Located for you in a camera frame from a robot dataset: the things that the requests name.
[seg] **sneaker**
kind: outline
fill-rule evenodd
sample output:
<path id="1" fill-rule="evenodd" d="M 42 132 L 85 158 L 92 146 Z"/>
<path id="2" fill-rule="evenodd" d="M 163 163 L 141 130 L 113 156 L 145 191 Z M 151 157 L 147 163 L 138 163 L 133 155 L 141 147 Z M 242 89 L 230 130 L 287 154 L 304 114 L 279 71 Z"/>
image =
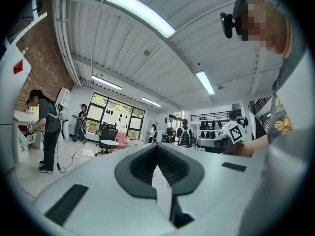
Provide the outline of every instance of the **sneaker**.
<path id="1" fill-rule="evenodd" d="M 39 169 L 40 172 L 43 172 L 43 173 L 44 172 L 47 172 L 47 173 L 53 172 L 53 171 L 48 171 L 48 170 L 44 169 L 44 167 L 39 167 L 38 169 Z"/>

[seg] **red sign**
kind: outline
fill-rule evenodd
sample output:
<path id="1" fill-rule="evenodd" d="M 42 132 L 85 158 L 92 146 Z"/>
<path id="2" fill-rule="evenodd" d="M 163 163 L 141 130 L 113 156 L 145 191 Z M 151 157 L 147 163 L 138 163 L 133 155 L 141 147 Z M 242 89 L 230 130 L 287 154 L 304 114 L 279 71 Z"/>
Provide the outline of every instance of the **red sign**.
<path id="1" fill-rule="evenodd" d="M 23 71 L 23 60 L 18 62 L 13 68 L 13 74 L 17 74 Z"/>

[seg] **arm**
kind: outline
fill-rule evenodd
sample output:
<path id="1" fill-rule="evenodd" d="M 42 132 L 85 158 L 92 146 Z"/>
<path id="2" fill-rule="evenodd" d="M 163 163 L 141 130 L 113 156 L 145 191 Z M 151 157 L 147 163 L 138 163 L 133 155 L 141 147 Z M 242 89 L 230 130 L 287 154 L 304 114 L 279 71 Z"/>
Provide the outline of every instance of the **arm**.
<path id="1" fill-rule="evenodd" d="M 45 125 L 46 125 L 46 117 L 43 118 L 43 119 L 41 119 L 41 120 L 39 120 L 39 121 L 34 125 L 34 127 L 33 127 L 32 129 L 33 129 L 34 131 L 36 131 L 36 130 L 42 128 L 42 127 L 45 126 Z"/>
<path id="2" fill-rule="evenodd" d="M 251 157 L 254 151 L 258 148 L 269 145 L 267 135 L 264 135 L 256 140 L 239 143 L 233 148 L 233 154 L 237 156 Z"/>
<path id="3" fill-rule="evenodd" d="M 46 100 L 44 99 L 40 100 L 39 119 L 38 119 L 38 122 L 32 128 L 34 131 L 46 125 L 46 117 L 48 116 L 48 107 L 49 107 L 49 103 Z"/>
<path id="4" fill-rule="evenodd" d="M 183 131 L 181 128 L 177 129 L 176 136 L 179 138 L 181 136 L 182 132 Z"/>

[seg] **round table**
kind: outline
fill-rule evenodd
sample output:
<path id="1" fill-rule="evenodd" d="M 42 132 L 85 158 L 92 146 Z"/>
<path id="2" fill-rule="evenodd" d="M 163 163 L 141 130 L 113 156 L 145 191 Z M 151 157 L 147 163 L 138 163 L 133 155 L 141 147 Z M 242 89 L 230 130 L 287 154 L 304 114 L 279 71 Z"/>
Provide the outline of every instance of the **round table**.
<path id="1" fill-rule="evenodd" d="M 112 141 L 112 140 L 100 140 L 100 141 L 101 141 L 101 143 L 103 143 L 105 145 L 109 145 L 109 146 L 117 146 L 119 144 L 118 142 Z M 100 153 L 96 153 L 95 156 L 97 156 L 98 154 L 108 154 L 108 147 L 106 148 L 106 150 L 104 150 L 103 147 L 102 147 L 102 151 Z"/>

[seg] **window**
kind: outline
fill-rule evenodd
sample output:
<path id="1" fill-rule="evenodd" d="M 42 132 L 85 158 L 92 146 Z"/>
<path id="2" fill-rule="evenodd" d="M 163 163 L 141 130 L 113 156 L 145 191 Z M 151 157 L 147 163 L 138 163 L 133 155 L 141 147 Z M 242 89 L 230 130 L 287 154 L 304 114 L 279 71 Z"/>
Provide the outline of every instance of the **window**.
<path id="1" fill-rule="evenodd" d="M 88 118 L 100 121 L 103 115 L 103 108 L 91 105 L 88 111 Z"/>
<path id="2" fill-rule="evenodd" d="M 175 140 L 178 141 L 176 136 L 177 129 L 182 126 L 182 121 L 185 119 L 185 111 L 173 112 L 168 114 L 168 124 L 167 127 L 172 127 L 174 129 Z"/>
<path id="3" fill-rule="evenodd" d="M 128 138 L 139 139 L 145 111 L 94 93 L 87 110 L 86 131 L 95 133 L 102 123 L 115 125 Z"/>
<path id="4" fill-rule="evenodd" d="M 128 131 L 128 139 L 136 139 L 138 140 L 140 137 L 140 131 L 129 130 Z"/>
<path id="5" fill-rule="evenodd" d="M 132 116 L 143 118 L 144 110 L 133 108 Z"/>
<path id="6" fill-rule="evenodd" d="M 109 99 L 102 123 L 115 125 L 118 132 L 127 133 L 132 107 L 119 101 Z"/>
<path id="7" fill-rule="evenodd" d="M 91 99 L 91 103 L 94 103 L 96 105 L 102 106 L 102 107 L 106 107 L 106 103 L 107 103 L 108 98 L 106 98 L 105 96 L 99 95 L 99 94 L 93 94 L 93 97 Z"/>
<path id="8" fill-rule="evenodd" d="M 87 120 L 85 123 L 85 130 L 91 133 L 95 133 L 99 130 L 100 123 L 97 123 L 95 121 Z"/>
<path id="9" fill-rule="evenodd" d="M 130 139 L 139 139 L 142 123 L 144 117 L 144 110 L 133 108 L 131 120 L 130 120 L 130 127 L 128 131 L 128 138 Z"/>

